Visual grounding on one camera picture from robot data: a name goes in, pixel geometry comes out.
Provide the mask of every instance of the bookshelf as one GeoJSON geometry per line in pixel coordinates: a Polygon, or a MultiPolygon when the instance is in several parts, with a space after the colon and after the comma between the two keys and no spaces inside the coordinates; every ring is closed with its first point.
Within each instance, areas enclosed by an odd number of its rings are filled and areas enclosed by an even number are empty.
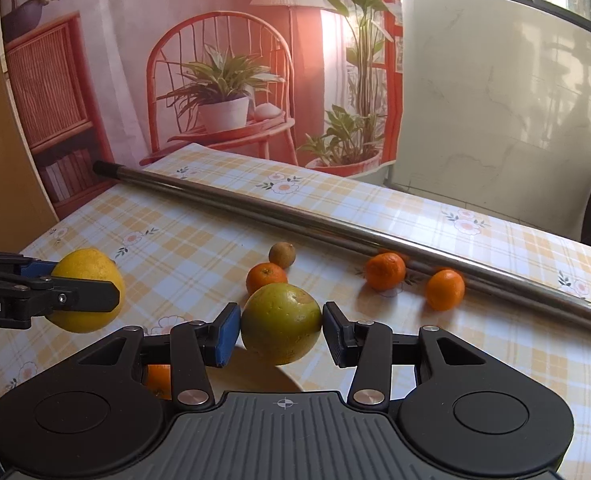
{"type": "Polygon", "coordinates": [[[60,219],[112,186],[93,173],[113,162],[84,52],[80,14],[45,23],[5,45],[24,137],[60,219]]]}

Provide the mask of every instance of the row of books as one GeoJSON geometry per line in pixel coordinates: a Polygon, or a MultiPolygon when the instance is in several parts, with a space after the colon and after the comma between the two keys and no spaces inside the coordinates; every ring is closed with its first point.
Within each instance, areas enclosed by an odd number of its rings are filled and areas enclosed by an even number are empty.
{"type": "Polygon", "coordinates": [[[92,166],[88,150],[76,150],[37,171],[51,202],[57,203],[100,183],[92,166]]]}

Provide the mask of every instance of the crosshair symbol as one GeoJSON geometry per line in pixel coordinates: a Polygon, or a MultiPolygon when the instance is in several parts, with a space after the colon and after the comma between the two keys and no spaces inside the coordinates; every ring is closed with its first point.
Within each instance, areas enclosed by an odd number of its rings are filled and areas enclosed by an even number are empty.
{"type": "Polygon", "coordinates": [[[285,397],[284,399],[280,399],[277,402],[274,402],[274,404],[277,404],[280,408],[287,409],[293,406],[294,404],[297,404],[297,402],[293,402],[293,400],[287,399],[285,397]]]}

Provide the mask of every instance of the chair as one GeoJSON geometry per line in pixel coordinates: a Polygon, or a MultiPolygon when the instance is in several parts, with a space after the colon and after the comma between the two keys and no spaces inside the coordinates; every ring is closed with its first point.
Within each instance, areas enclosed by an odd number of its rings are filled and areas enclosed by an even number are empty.
{"type": "Polygon", "coordinates": [[[162,36],[149,55],[146,93],[152,154],[141,160],[140,165],[160,160],[192,142],[216,150],[257,144],[259,158],[269,159],[269,139],[283,136],[289,163],[297,166],[291,134],[295,120],[291,117],[289,97],[292,72],[293,61],[286,41],[272,25],[256,16],[246,12],[216,10],[178,23],[162,36]],[[189,114],[180,114],[181,103],[159,100],[160,96],[184,84],[177,63],[203,61],[206,57],[205,44],[214,46],[220,52],[229,48],[235,55],[256,54],[262,64],[271,68],[272,73],[282,76],[283,82],[267,83],[269,92],[257,92],[255,101],[256,105],[263,102],[274,104],[284,112],[284,119],[273,120],[273,126],[268,129],[240,139],[210,142],[210,136],[197,126],[195,116],[190,118],[189,114]]]}

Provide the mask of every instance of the tablecloth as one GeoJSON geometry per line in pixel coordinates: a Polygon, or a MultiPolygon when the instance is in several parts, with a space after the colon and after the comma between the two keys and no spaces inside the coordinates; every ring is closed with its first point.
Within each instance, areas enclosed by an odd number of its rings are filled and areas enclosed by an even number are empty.
{"type": "MultiPolygon", "coordinates": [[[[526,226],[197,145],[148,170],[376,228],[591,301],[591,248],[526,226]]],[[[320,304],[336,301],[349,319],[379,320],[399,333],[438,324],[558,392],[576,421],[560,472],[568,479],[591,478],[591,332],[470,291],[458,309],[437,313],[424,305],[424,276],[409,272],[399,288],[378,294],[365,285],[365,258],[359,254],[127,184],[83,206],[24,251],[57,260],[76,248],[98,247],[125,278],[125,308],[91,334],[63,332],[43,319],[27,331],[0,330],[0,396],[125,324],[139,324],[147,334],[166,333],[184,320],[213,319],[228,301],[243,303],[248,269],[265,261],[280,240],[298,248],[290,282],[320,304]]],[[[283,369],[304,389],[343,394],[353,376],[353,370],[333,365],[323,338],[283,369]]],[[[410,367],[395,368],[394,397],[414,385],[410,367]]]]}

